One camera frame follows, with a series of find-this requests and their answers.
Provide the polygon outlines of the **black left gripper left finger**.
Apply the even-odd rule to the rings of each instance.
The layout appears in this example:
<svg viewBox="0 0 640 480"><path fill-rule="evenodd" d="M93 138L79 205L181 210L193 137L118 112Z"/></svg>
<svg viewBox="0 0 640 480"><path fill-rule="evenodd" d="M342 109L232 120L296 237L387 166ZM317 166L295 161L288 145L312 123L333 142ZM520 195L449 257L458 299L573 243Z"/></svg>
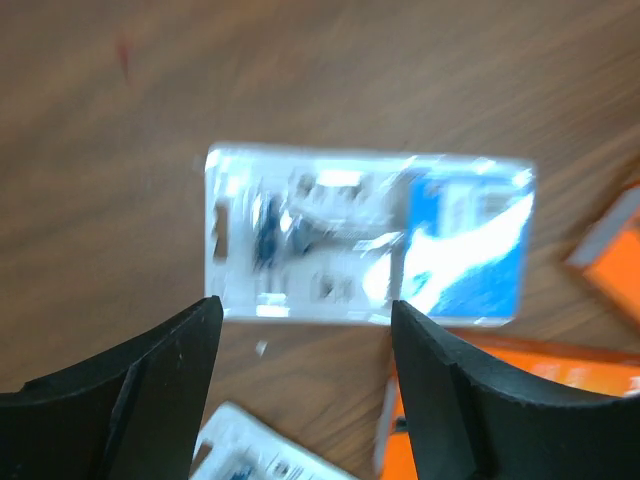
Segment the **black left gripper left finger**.
<svg viewBox="0 0 640 480"><path fill-rule="evenodd" d="M188 478L221 327L221 302L206 297L2 394L2 478Z"/></svg>

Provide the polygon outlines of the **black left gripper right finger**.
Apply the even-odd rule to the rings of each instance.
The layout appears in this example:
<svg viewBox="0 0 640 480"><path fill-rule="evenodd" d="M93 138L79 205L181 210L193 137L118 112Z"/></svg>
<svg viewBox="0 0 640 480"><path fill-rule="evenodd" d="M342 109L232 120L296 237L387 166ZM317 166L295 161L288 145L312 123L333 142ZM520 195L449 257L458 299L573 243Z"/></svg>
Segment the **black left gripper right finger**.
<svg viewBox="0 0 640 480"><path fill-rule="evenodd" d="M639 398L528 373L405 301L391 337L420 479L636 479Z"/></svg>

